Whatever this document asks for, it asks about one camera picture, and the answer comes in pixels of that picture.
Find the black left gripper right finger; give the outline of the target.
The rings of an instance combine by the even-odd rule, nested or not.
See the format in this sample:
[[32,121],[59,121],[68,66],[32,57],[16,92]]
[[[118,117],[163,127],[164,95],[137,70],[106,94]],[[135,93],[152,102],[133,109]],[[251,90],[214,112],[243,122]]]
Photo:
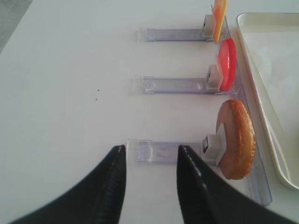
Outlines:
[[177,192],[185,224],[291,224],[220,178],[189,146],[178,147]]

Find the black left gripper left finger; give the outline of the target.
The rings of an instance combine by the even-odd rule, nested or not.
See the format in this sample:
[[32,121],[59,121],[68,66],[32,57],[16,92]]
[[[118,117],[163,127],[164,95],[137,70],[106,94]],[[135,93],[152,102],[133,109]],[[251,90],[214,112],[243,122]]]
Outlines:
[[126,149],[114,146],[79,183],[15,224],[117,224],[127,180]]

